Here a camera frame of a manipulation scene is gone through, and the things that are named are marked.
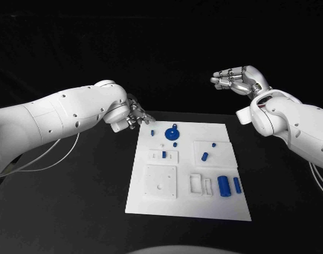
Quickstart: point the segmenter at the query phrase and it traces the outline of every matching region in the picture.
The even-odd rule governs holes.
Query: white board
[[[165,137],[165,132],[172,128],[173,124],[178,124],[178,130],[181,131],[181,137],[176,141],[171,141]],[[215,142],[215,148],[220,145],[221,149],[233,148],[224,124],[158,121],[149,125],[142,125],[126,213],[251,221],[243,181],[240,180],[241,194],[237,193],[234,185],[234,177],[240,177],[238,167],[234,164],[228,166],[215,165],[218,162],[214,163],[214,166],[205,166],[205,164],[201,166],[197,147],[204,150],[204,146],[198,145],[195,147],[195,141]],[[178,164],[171,165],[171,163],[163,163],[162,160],[155,163],[159,166],[175,166],[178,169],[176,198],[153,198],[145,195],[146,168],[153,165],[150,163],[150,150],[179,152]],[[237,161],[234,153],[227,153],[227,155],[227,159],[234,163]],[[202,186],[205,186],[205,179],[211,179],[212,196],[205,194],[205,189],[204,195],[191,195],[191,174],[201,174]],[[228,176],[230,179],[231,197],[221,197],[218,177],[223,175]]]

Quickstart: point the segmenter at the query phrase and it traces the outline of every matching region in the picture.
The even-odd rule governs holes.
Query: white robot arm
[[[114,132],[155,121],[133,95],[112,80],[0,108],[0,173],[25,152],[93,128],[104,119]]]
[[[217,89],[231,89],[253,100],[237,112],[241,124],[253,122],[263,136],[280,137],[290,150],[323,168],[323,109],[273,89],[253,66],[215,72],[211,82]]]

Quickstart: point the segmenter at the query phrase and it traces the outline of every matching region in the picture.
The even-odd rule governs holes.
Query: black table
[[[126,214],[139,131],[101,122],[51,169],[0,186],[0,253],[126,253],[186,244],[243,253],[323,252],[323,193],[308,162],[233,115],[150,112],[161,121],[225,123],[253,222]],[[75,136],[28,169],[57,162]],[[26,164],[51,144],[28,152]]]

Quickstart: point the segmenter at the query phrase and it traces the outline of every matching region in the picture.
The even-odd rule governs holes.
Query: robotic hand
[[[156,121],[113,80],[0,108],[0,173],[25,152],[88,130],[101,119],[114,132]]]
[[[211,82],[217,89],[231,89],[253,100],[237,112],[241,124],[253,122],[263,136],[280,137],[290,150],[323,168],[323,109],[273,89],[253,66],[215,72]]]

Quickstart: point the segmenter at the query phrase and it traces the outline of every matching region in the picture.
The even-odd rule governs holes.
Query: small blue piece
[[[238,177],[234,177],[234,183],[235,183],[237,193],[241,194],[240,178]]]
[[[218,186],[221,187],[221,197],[231,197],[231,189],[227,176],[218,177]]]
[[[171,129],[166,130],[165,132],[165,136],[169,140],[175,141],[179,139],[181,137],[181,132],[178,130],[178,125],[173,124],[173,127]]]
[[[202,156],[202,161],[207,161],[207,160],[208,160],[208,156],[210,156],[210,153],[205,152],[205,153],[204,153],[204,156]]]

